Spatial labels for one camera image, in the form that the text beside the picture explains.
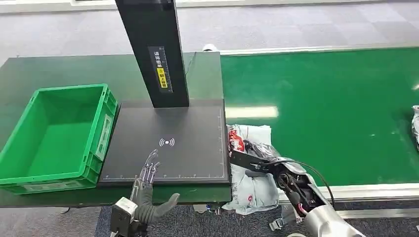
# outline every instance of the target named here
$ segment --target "wireless symbol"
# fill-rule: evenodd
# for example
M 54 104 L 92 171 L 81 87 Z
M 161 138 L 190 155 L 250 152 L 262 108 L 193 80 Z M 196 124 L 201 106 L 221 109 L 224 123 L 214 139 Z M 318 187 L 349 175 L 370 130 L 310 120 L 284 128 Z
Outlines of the wireless symbol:
M 159 145 L 162 147 L 164 145 L 174 146 L 174 138 L 166 141 L 165 139 L 160 139 Z

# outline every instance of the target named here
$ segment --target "warning label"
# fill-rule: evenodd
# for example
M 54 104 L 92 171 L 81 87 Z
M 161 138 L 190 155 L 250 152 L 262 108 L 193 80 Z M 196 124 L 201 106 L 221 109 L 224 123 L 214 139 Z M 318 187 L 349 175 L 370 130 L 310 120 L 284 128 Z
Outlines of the warning label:
M 173 93 L 165 48 L 163 46 L 150 46 L 148 50 L 150 52 L 151 64 L 156 72 L 160 92 Z

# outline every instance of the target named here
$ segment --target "gray carpet floor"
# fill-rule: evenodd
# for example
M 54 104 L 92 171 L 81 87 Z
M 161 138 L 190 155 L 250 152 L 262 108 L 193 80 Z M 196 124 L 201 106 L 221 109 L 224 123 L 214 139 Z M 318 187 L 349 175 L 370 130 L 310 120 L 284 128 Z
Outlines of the gray carpet floor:
M 381 43 L 419 44 L 419 2 L 335 5 L 181 8 L 178 20 L 184 51 L 206 43 L 220 49 L 331 46 Z M 0 65 L 9 57 L 132 53 L 118 13 L 84 11 L 0 15 Z M 0 209 L 0 236 L 108 236 L 109 209 Z M 246 217 L 214 216 L 179 206 L 151 227 L 153 236 L 286 236 L 267 223 L 279 210 Z M 376 236 L 419 236 L 417 219 L 353 220 Z
M 99 216 L 95 237 L 109 237 L 110 208 Z M 271 231 L 268 223 L 277 219 L 280 208 L 241 216 L 235 213 L 214 215 L 194 212 L 191 206 L 177 206 L 161 221 L 149 227 L 151 237 L 286 237 L 292 233 L 311 237 L 303 224 Z M 419 218 L 358 219 L 348 222 L 368 237 L 418 237 Z

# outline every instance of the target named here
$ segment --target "red printed logo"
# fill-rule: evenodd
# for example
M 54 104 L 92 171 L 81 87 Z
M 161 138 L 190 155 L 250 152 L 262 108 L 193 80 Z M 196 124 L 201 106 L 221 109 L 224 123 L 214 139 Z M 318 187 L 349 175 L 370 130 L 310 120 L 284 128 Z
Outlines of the red printed logo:
M 230 130 L 228 132 L 228 136 L 230 139 L 230 144 L 234 150 L 239 152 L 245 151 L 245 144 L 243 143 L 242 138 L 239 135 L 237 135 L 236 130 Z

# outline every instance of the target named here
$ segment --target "robotic arm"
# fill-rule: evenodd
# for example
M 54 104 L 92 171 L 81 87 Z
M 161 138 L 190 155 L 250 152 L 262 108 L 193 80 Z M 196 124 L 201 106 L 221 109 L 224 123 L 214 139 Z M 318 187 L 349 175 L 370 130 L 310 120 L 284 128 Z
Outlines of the robotic arm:
M 252 150 L 263 157 L 263 151 L 258 147 L 254 146 Z M 304 218 L 304 223 L 313 236 L 365 237 L 336 213 L 318 190 L 313 177 L 300 165 L 301 162 L 284 157 L 275 157 L 274 161 L 268 161 L 233 149 L 230 149 L 229 155 L 231 163 L 247 168 L 247 175 L 251 177 L 272 174 L 277 187 L 284 191 L 297 214 Z M 136 177 L 130 199 L 123 197 L 112 206 L 111 237 L 133 237 L 137 233 L 145 237 L 147 225 L 157 221 L 177 204 L 179 194 L 173 194 L 168 202 L 160 206 L 152 205 L 152 184 L 160 164 L 153 162 L 155 157 L 157 150 L 149 155 L 140 175 Z
M 253 151 L 258 156 L 261 152 L 257 148 Z M 301 162 L 284 157 L 267 161 L 236 150 L 230 151 L 230 157 L 231 163 L 249 169 L 249 176 L 256 176 L 258 173 L 272 174 L 277 187 L 284 191 L 297 214 L 304 218 L 304 223 L 313 236 L 365 237 L 336 213 L 318 190 L 313 177 L 300 165 Z

